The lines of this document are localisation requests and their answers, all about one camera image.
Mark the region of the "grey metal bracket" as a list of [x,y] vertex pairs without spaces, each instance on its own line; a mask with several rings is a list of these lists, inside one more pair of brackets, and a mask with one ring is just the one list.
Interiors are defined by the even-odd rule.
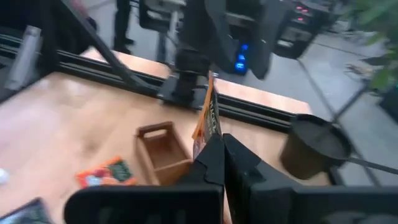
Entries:
[[42,45],[40,35],[41,29],[27,26],[16,59],[4,84],[6,89],[19,91],[34,82],[35,66]]

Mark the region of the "brown wooden box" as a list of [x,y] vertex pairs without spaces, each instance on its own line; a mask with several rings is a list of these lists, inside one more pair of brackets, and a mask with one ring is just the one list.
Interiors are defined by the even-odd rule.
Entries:
[[149,185],[174,184],[188,172],[192,163],[192,157],[171,121],[138,128],[134,146]]

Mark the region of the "black equipment red lights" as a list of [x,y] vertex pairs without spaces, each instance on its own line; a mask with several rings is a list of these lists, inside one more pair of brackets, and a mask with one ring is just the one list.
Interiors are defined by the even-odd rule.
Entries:
[[329,20],[329,7],[322,0],[288,0],[273,53],[285,58],[301,57]]

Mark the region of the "black office chair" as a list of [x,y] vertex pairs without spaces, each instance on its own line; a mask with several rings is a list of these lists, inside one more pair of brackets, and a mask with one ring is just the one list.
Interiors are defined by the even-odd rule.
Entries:
[[139,0],[139,25],[158,32],[156,61],[174,65],[187,0]]

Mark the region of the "dark blue tea bag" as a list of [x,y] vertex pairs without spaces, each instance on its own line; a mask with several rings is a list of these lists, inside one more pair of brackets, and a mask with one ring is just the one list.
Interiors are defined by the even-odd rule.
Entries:
[[42,199],[35,198],[0,217],[0,224],[53,224],[53,221]]

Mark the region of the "green plant in black pot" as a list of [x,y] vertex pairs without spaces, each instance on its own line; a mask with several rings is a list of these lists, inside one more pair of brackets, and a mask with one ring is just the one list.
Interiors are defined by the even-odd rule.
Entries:
[[354,146],[335,123],[368,89],[360,88],[342,108],[327,121],[310,114],[293,117],[292,128],[280,155],[283,167],[294,177],[309,179],[320,172],[352,162],[390,174],[398,175],[398,169],[353,157]]

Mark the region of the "person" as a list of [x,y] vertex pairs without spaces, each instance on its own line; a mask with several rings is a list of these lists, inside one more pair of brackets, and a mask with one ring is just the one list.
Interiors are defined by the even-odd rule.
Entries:
[[129,27],[130,13],[130,0],[116,0],[113,49],[124,54],[131,54],[127,46],[135,44],[134,40],[126,36]]

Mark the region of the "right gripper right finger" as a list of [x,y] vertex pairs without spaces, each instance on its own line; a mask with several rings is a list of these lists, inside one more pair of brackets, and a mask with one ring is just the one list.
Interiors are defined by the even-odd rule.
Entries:
[[225,185],[237,224],[398,224],[398,187],[302,185],[230,134]]

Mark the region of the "black equipment blue lights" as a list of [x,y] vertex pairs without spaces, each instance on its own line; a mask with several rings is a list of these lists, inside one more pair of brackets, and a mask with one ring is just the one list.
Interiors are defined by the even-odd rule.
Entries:
[[229,26],[243,26],[242,38],[248,44],[245,64],[260,80],[265,79],[271,53],[292,17],[292,0],[204,0],[205,12],[214,28],[214,37],[203,53],[219,68],[234,63],[238,44]]

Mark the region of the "orange tea bag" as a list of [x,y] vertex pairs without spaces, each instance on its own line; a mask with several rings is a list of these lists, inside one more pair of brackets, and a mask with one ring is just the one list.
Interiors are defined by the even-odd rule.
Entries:
[[136,185],[137,179],[130,171],[125,160],[119,156],[92,169],[76,174],[76,181],[81,188],[97,185]]
[[213,134],[221,136],[222,131],[219,119],[218,92],[215,88],[215,75],[214,73],[210,73],[205,102],[192,134],[193,159],[196,159]]

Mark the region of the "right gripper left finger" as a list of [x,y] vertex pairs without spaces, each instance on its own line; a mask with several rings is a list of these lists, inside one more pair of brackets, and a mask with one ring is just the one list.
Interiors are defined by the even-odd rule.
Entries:
[[101,185],[66,202],[66,224],[222,224],[224,142],[214,134],[175,184]]

